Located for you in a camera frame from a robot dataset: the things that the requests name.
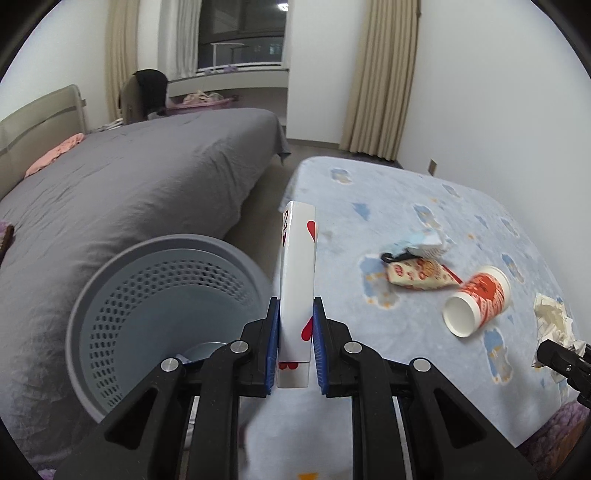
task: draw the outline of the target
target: upholstered headboard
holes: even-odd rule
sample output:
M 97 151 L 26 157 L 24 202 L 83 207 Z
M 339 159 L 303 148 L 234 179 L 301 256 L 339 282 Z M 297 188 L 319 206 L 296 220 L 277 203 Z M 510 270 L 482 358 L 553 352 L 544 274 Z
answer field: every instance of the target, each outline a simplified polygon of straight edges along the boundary
M 32 101 L 0 121 L 0 200 L 47 151 L 77 133 L 87 133 L 85 105 L 76 85 Z

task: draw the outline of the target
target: snack wrapper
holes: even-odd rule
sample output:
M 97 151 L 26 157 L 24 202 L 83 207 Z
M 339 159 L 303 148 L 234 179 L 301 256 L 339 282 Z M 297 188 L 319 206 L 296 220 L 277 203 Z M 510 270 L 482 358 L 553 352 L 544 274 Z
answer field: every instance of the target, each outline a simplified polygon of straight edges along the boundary
M 462 283 L 448 268 L 426 258 L 389 263 L 386 273 L 390 283 L 414 290 L 434 290 Z
M 538 347 L 545 340 L 552 340 L 583 356 L 587 344 L 582 340 L 575 340 L 573 320 L 567 317 L 563 303 L 538 293 L 534 300 L 534 312 L 538 319 Z M 537 353 L 534 354 L 531 366 L 537 368 L 544 366 L 543 363 L 538 362 Z M 556 383 L 562 382 L 565 378 L 554 370 L 550 375 Z

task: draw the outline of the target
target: red heart symbol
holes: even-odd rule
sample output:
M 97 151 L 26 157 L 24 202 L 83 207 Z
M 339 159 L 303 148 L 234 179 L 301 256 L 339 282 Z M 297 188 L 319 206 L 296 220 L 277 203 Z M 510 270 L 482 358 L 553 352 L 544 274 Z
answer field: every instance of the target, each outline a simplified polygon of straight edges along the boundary
M 301 331 L 301 339 L 305 342 L 312 338 L 312 324 L 312 317 L 310 317 L 310 320 L 308 320 L 308 323 L 306 323 L 306 326 Z
M 310 235 L 312 236 L 314 242 L 316 242 L 316 223 L 312 220 L 308 222 L 308 231 L 310 232 Z
M 295 370 L 298 367 L 297 362 L 279 362 L 279 370 L 285 370 L 289 368 L 290 370 Z

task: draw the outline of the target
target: white wall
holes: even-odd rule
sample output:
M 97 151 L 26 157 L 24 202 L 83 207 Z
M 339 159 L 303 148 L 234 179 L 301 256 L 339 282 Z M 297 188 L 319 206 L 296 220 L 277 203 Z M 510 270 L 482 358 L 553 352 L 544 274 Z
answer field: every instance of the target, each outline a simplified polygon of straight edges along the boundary
M 591 340 L 591 80 L 530 0 L 423 0 L 398 159 L 482 190 L 546 258 Z
M 109 2 L 62 0 L 41 20 L 0 82 L 0 119 L 42 95 L 75 83 L 89 128 L 109 121 L 105 31 Z
M 297 0 L 295 3 L 287 99 L 288 138 L 340 142 L 365 3 L 364 0 Z
M 141 0 L 138 13 L 138 70 L 158 70 L 162 0 Z
M 276 114 L 282 125 L 287 116 L 287 88 L 242 88 L 222 90 L 225 98 L 238 95 L 234 108 L 264 108 Z

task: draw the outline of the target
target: window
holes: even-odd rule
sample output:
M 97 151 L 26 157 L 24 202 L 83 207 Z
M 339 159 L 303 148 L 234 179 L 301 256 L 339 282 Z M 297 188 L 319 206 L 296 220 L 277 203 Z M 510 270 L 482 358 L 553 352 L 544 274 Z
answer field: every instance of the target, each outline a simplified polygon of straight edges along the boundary
M 199 21 L 199 65 L 280 62 L 287 16 L 282 0 L 203 0 Z

